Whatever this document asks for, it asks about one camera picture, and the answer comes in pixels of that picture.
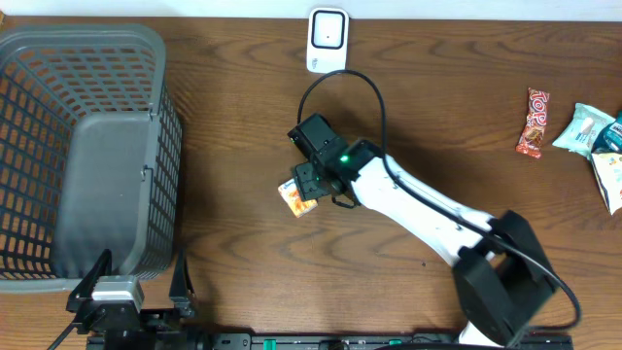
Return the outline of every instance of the red candy wrapper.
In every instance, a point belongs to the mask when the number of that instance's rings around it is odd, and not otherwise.
[[[525,125],[521,138],[518,140],[516,152],[532,156],[533,158],[542,157],[540,147],[542,146],[544,128],[546,127],[548,96],[548,92],[529,88],[527,125]]]

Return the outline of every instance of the wood grain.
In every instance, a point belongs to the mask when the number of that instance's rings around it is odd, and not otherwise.
[[[185,128],[178,239],[207,321],[258,333],[461,328],[449,266],[403,228],[323,200],[295,219],[277,193],[303,161],[287,139],[305,69],[306,20],[9,17],[34,23],[139,22],[167,47],[167,84]],[[348,66],[382,90],[390,151],[450,197],[535,228],[584,308],[576,349],[622,342],[622,216],[610,217],[585,160],[552,141],[575,102],[622,107],[617,23],[353,20]],[[527,87],[551,93],[542,159],[514,152]],[[309,98],[349,140],[379,141],[377,101],[352,77]],[[165,306],[169,273],[144,285]],[[1,296],[0,348],[42,348],[70,321],[67,295]],[[572,315],[557,294],[535,323]],[[83,348],[72,334],[64,348]]]

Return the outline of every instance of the laundry basket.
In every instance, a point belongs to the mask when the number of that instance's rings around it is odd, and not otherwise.
[[[168,266],[182,129],[164,66],[140,25],[0,37],[0,292],[72,289],[104,249],[118,274]]]

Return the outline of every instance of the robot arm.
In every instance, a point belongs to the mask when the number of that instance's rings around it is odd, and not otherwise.
[[[461,343],[513,346],[520,341],[530,319],[558,287],[541,269],[503,248],[509,242],[512,249],[529,252],[530,258],[552,271],[525,219],[513,212],[496,219],[451,200],[405,172],[373,144],[360,140],[349,146],[318,114],[289,136],[309,160],[294,168],[303,200],[331,195],[334,203],[354,207],[337,201],[345,194],[355,206],[376,210],[408,229],[452,266],[460,304],[469,319],[458,339]],[[504,243],[495,243],[492,236]],[[502,253],[506,258],[493,268],[489,259]]]
[[[446,197],[405,172],[392,157],[388,157],[391,169],[402,183],[436,205],[457,217],[490,231],[488,222],[493,216],[476,211]],[[472,248],[482,236],[437,213],[429,206],[414,199],[389,177],[382,159],[375,157],[359,172],[360,177],[351,182],[352,191],[359,203],[376,210],[402,225],[434,249],[450,266],[459,259],[462,247]]]

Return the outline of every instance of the black cable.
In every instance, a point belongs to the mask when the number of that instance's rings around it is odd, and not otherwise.
[[[48,350],[53,350],[55,348],[58,347],[58,345],[60,345],[60,343],[65,340],[65,338],[67,337],[67,335],[69,335],[69,333],[74,330],[74,325],[73,324],[69,324],[69,326],[67,326],[67,328],[65,329],[65,331],[63,331],[58,338],[52,343],[52,345],[50,345],[50,347],[48,348]]]
[[[304,92],[304,94],[302,95],[302,99],[300,100],[300,105],[298,106],[298,115],[297,115],[297,119],[296,119],[297,123],[301,122],[302,108],[304,107],[304,101],[307,99],[307,96],[309,95],[311,90],[313,90],[313,88],[315,88],[319,83],[324,81],[326,78],[329,78],[329,77],[332,77],[332,76],[335,76],[335,75],[338,75],[338,74],[350,74],[350,75],[357,76],[357,77],[363,79],[364,81],[366,81],[371,86],[371,88],[373,88],[374,92],[376,93],[376,97],[378,97],[378,102],[380,104],[380,122],[381,122],[381,136],[380,136],[381,137],[381,146],[380,146],[380,148],[381,148],[381,151],[382,151],[382,162],[384,164],[385,170],[387,171],[387,174],[389,174],[389,177],[395,182],[396,185],[398,185],[402,190],[404,190],[406,193],[411,195],[413,198],[415,198],[415,199],[419,200],[420,202],[424,203],[425,205],[429,206],[432,210],[434,210],[438,214],[444,216],[445,218],[455,222],[456,224],[458,224],[458,225],[460,225],[462,227],[465,227],[465,228],[468,228],[468,229],[472,230],[473,232],[475,232],[475,233],[481,235],[482,237],[492,241],[493,243],[498,244],[500,247],[502,247],[503,249],[507,250],[508,252],[511,252],[511,253],[513,253],[513,254],[523,258],[525,261],[531,263],[533,266],[537,267],[542,272],[544,272],[544,274],[547,277],[549,277],[555,285],[559,286],[562,289],[562,291],[564,291],[564,293],[566,293],[566,295],[570,299],[570,302],[572,303],[572,306],[574,307],[574,320],[572,322],[569,322],[569,323],[563,324],[563,325],[559,325],[559,326],[532,326],[532,327],[529,327],[529,331],[530,332],[564,332],[564,331],[569,331],[570,329],[572,329],[573,327],[578,325],[579,322],[581,322],[581,315],[582,315],[581,305],[580,305],[580,303],[578,301],[578,298],[576,297],[576,295],[574,294],[572,289],[557,274],[555,274],[555,272],[551,271],[546,266],[544,266],[541,263],[537,262],[535,259],[533,259],[532,257],[528,256],[527,254],[521,252],[519,249],[516,249],[512,245],[507,244],[501,238],[499,238],[497,236],[494,236],[493,234],[491,234],[491,233],[487,232],[486,230],[482,229],[481,227],[478,227],[478,226],[475,226],[475,225],[471,224],[470,222],[464,220],[463,218],[454,215],[450,211],[445,210],[445,209],[439,207],[438,205],[436,205],[435,203],[431,202],[427,198],[422,197],[418,193],[413,192],[412,190],[410,190],[408,187],[406,187],[402,183],[402,181],[400,180],[398,175],[394,174],[394,172],[389,167],[389,163],[387,161],[387,112],[386,112],[386,109],[385,109],[385,102],[384,102],[384,99],[382,98],[382,94],[380,93],[380,89],[378,89],[376,84],[374,84],[373,81],[371,81],[371,79],[369,79],[365,74],[363,74],[361,72],[357,72],[355,70],[342,69],[342,70],[332,71],[332,72],[327,73],[324,76],[322,76],[315,83],[313,83]]]

